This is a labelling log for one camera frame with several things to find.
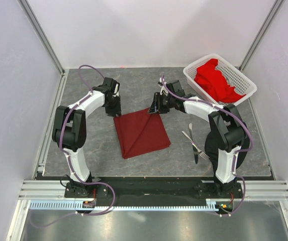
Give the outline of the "dark red cloth napkin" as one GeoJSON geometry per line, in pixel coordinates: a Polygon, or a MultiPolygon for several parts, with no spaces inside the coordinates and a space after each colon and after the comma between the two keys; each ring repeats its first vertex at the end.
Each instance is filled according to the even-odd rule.
{"type": "Polygon", "coordinates": [[[122,157],[136,157],[168,148],[171,144],[159,114],[148,109],[114,118],[122,157]]]}

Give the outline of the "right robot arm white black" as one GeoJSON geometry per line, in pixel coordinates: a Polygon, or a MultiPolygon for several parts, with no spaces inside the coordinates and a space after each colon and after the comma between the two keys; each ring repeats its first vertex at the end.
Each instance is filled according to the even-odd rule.
{"type": "Polygon", "coordinates": [[[230,182],[237,177],[239,153],[247,152],[253,146],[251,133],[236,106],[213,104],[195,95],[186,95],[178,80],[167,83],[164,77],[160,77],[158,84],[161,90],[154,93],[149,114],[168,113],[175,108],[209,123],[210,134],[215,138],[215,149],[218,151],[215,171],[218,182],[213,185],[213,191],[218,197],[226,197],[231,192],[230,182]]]}

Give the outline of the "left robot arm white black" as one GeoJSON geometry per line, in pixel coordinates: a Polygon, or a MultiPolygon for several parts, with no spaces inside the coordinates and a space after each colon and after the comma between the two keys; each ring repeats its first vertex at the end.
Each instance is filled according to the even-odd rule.
{"type": "Polygon", "coordinates": [[[57,107],[52,140],[64,153],[70,169],[70,178],[77,181],[76,192],[89,197],[93,192],[90,183],[91,172],[86,165],[83,146],[86,141],[86,119],[96,109],[105,108],[107,116],[121,116],[120,83],[104,78],[103,83],[89,91],[77,102],[57,107]]]}

